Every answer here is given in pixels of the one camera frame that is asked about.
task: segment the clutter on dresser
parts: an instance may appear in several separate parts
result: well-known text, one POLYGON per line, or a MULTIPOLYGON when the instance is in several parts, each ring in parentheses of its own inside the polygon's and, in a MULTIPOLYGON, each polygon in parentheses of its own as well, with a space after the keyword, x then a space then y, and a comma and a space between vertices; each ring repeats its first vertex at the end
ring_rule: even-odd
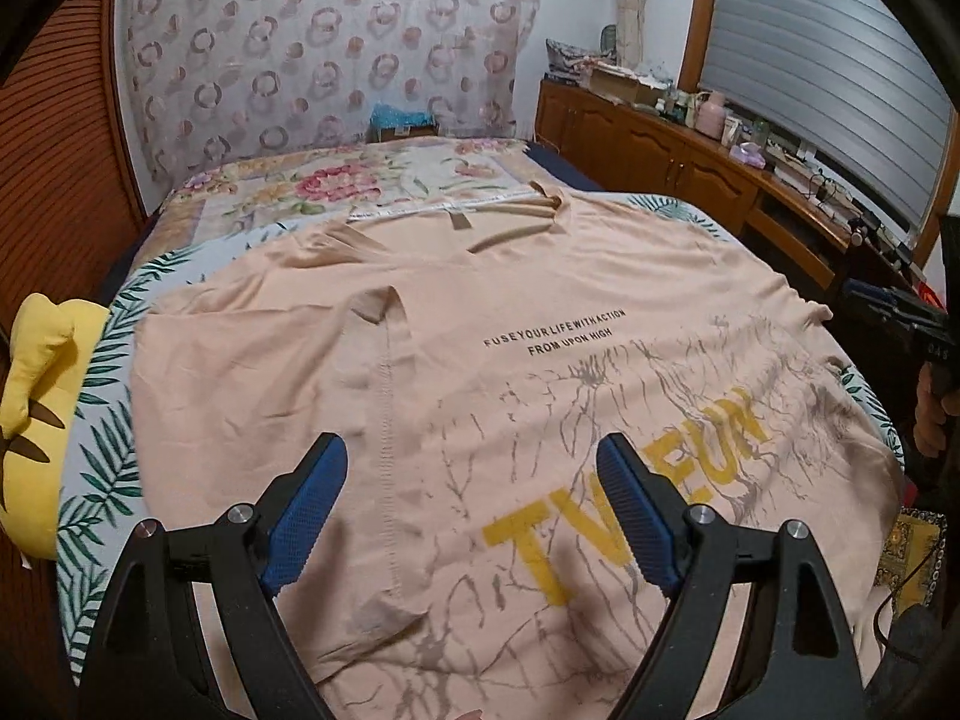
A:
POLYGON ((754 122, 754 133, 752 134, 752 141, 760 146, 760 148, 766 148, 767 142, 770 140, 770 122, 765 122, 764 119, 757 119, 754 122))
POLYGON ((688 95, 680 90, 671 90, 669 103, 664 105, 664 119, 669 119, 674 124, 680 124, 683 127, 686 123, 686 117, 689 115, 689 107, 693 101, 693 95, 688 95))
POLYGON ((616 62, 616 24, 609 23, 600 31, 600 53, 616 62))
POLYGON ((686 119, 683 122, 687 127, 693 129, 697 124, 697 113, 700 109, 700 101, 697 98, 697 95, 690 95, 688 107, 686 108, 686 119))
POLYGON ((737 137, 740 135, 742 125, 743 122, 736 116, 728 116, 723 125, 723 138, 720 140, 720 145, 724 148, 736 146, 737 137))
POLYGON ((727 120, 727 98, 720 92, 702 92, 699 98, 706 97, 697 111, 697 132, 707 138, 719 141, 723 137, 724 124, 727 120))
POLYGON ((612 103, 627 103, 655 108, 659 101, 665 102, 671 84, 654 76, 637 74, 626 68, 596 60, 584 62, 581 84, 594 95, 611 100, 612 103))
POLYGON ((909 246, 887 230, 876 214, 862 207, 841 183, 813 170, 780 146, 768 143, 765 154, 774 166, 776 177, 796 189, 806 202, 834 223, 850 230, 850 242, 854 247, 870 245, 906 278, 923 277, 913 264, 909 246))
POLYGON ((731 159, 736 162, 742 162, 744 165, 756 167, 763 170, 767 166, 767 161, 763 158, 763 152, 756 143, 740 143, 730 149, 731 159))
POLYGON ((568 43, 547 39, 546 59, 548 70, 544 77, 547 80, 556 81, 565 86, 580 86, 584 62, 587 60, 614 61, 614 53, 581 49, 570 46, 568 43))

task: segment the yellow plush toy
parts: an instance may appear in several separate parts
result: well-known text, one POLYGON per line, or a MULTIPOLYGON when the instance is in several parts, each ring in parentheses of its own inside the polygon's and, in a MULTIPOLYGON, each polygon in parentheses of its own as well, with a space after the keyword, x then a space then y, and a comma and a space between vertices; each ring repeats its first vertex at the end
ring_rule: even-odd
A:
POLYGON ((85 300, 23 301, 0 399, 0 525, 24 553, 56 558, 56 510, 83 377, 107 322, 85 300))

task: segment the floral bedspread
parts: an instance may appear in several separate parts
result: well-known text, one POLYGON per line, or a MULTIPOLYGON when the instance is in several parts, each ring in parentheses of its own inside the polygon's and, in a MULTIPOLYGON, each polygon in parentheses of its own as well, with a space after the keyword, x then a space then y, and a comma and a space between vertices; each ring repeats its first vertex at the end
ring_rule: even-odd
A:
MULTIPOLYGON (((472 160, 467 163, 478 164, 472 160)), ((534 177, 544 176, 546 173, 541 172, 534 177)), ((301 181, 306 180, 320 181, 318 178, 301 178, 301 181)), ((651 194, 598 196, 645 208, 663 217, 694 223, 714 237, 736 242, 707 215, 672 197, 651 194)), ((148 516, 137 470, 128 388, 136 324, 160 295, 185 284, 203 281, 253 247, 317 220, 313 215, 300 215, 299 218, 275 221, 253 230, 240 229, 224 238, 163 253, 131 274, 110 305, 109 318, 86 372, 70 431, 56 532, 56 586, 61 630, 77 682, 110 573, 133 526, 148 516)), ((843 370, 840 382, 872 418, 877 432, 902 466, 904 452, 896 430, 859 371, 855 367, 843 370)))
POLYGON ((167 197, 133 266, 299 215, 470 199, 549 178, 512 140, 409 138, 234 162, 167 197))

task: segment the blue fabric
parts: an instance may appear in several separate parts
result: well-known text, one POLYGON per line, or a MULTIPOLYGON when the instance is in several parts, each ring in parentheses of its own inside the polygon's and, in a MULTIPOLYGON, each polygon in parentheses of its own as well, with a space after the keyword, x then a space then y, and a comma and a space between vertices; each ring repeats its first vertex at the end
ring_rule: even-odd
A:
POLYGON ((426 111, 401 111, 392 105, 376 103, 370 116, 373 129, 397 129, 397 127, 430 127, 433 117, 426 111))
POLYGON ((541 146, 539 143, 530 143, 527 146, 527 156, 540 165, 546 172, 554 178, 563 181, 571 189, 577 191, 603 191, 604 188, 596 181, 592 181, 582 174, 570 162, 563 159, 560 154, 550 151, 549 148, 541 146))

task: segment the circle pattern curtain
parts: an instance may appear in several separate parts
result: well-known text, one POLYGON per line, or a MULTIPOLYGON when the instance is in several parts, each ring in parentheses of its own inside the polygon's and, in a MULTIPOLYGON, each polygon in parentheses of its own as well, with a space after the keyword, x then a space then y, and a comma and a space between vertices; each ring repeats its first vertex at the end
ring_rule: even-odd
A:
POLYGON ((539 0, 123 0, 127 92, 165 191, 253 156, 362 140, 375 103, 512 135, 539 0))

